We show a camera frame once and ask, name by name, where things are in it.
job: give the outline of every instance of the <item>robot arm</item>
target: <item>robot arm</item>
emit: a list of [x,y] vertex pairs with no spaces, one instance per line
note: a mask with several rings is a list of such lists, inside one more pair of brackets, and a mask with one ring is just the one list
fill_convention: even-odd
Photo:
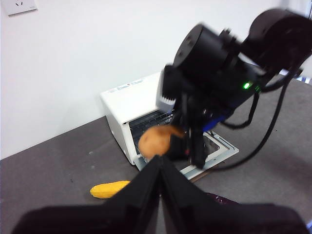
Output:
[[[162,71],[157,106],[174,110],[173,124],[186,133],[185,152],[199,168],[205,163],[203,132],[219,122],[235,129],[251,123],[260,92],[283,87],[266,136],[249,157],[264,145],[277,119],[286,87],[312,52],[312,21],[287,10],[271,9],[252,23],[241,43],[224,30],[218,36],[202,24],[183,40],[172,65]],[[240,54],[259,65],[260,71],[240,59]],[[274,84],[268,82],[282,69],[289,73]],[[254,95],[249,119],[235,126],[225,123],[235,109]]]

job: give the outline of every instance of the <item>white wall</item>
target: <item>white wall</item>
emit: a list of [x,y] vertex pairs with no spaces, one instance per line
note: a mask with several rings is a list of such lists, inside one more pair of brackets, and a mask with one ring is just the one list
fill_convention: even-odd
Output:
[[99,93],[158,72],[204,22],[244,39],[252,20],[308,0],[36,0],[37,11],[1,9],[1,156],[105,115]]

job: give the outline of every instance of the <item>electrical socket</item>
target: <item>electrical socket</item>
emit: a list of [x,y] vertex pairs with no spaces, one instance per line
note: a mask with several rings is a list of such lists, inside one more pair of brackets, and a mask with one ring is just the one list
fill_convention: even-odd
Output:
[[34,0],[2,0],[1,3],[8,15],[37,9]]

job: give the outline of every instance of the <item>blue component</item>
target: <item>blue component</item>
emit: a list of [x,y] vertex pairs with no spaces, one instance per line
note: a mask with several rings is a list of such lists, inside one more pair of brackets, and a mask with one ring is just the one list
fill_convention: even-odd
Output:
[[225,120],[225,116],[220,116],[218,118],[212,119],[210,122],[208,122],[206,125],[204,125],[203,132],[206,132],[206,131],[212,129],[213,127],[215,127],[217,125],[217,123],[224,121],[224,120]]

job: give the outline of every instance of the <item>green led light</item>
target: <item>green led light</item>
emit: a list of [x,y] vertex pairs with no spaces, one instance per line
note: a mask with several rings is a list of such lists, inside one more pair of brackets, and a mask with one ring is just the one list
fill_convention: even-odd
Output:
[[243,85],[243,88],[244,88],[244,89],[249,89],[249,87],[250,87],[249,82]]

